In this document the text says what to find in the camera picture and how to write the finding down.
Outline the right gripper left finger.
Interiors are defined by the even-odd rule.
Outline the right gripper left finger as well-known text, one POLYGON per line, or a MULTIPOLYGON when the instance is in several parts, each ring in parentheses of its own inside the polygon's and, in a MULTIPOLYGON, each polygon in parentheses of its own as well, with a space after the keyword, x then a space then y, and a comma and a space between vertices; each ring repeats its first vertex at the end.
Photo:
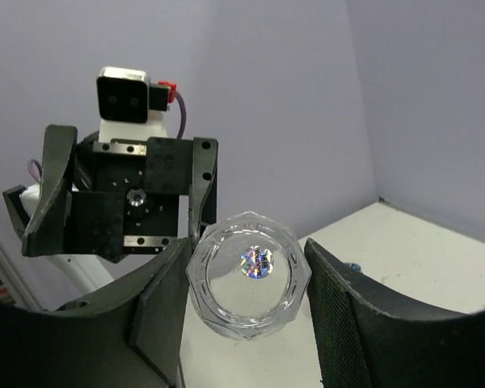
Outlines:
POLYGON ((0 387, 181 387, 189 238, 64 304, 0 302, 0 387))

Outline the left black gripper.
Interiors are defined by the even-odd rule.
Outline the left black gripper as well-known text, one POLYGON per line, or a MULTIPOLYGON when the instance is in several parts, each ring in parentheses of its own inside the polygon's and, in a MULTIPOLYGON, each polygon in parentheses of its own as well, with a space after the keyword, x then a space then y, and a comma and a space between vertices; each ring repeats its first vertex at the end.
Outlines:
MULTIPOLYGON (((22 241, 27 257, 63 252, 77 135, 74 126, 45 129, 39 201, 22 241)), ((188 234, 198 243, 217 222, 217 156, 213 138, 152 137, 125 145, 85 138, 77 160, 88 189, 74 196, 75 252, 113 263, 159 254, 177 238, 179 198, 188 192, 188 234)))

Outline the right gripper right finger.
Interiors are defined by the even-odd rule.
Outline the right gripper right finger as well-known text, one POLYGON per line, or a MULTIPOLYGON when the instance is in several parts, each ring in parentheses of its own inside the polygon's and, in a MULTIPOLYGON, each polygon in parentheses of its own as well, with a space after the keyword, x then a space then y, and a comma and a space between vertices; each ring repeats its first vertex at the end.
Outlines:
POLYGON ((312 238, 305 256, 325 387, 485 387, 485 310, 463 314, 352 270, 312 238))

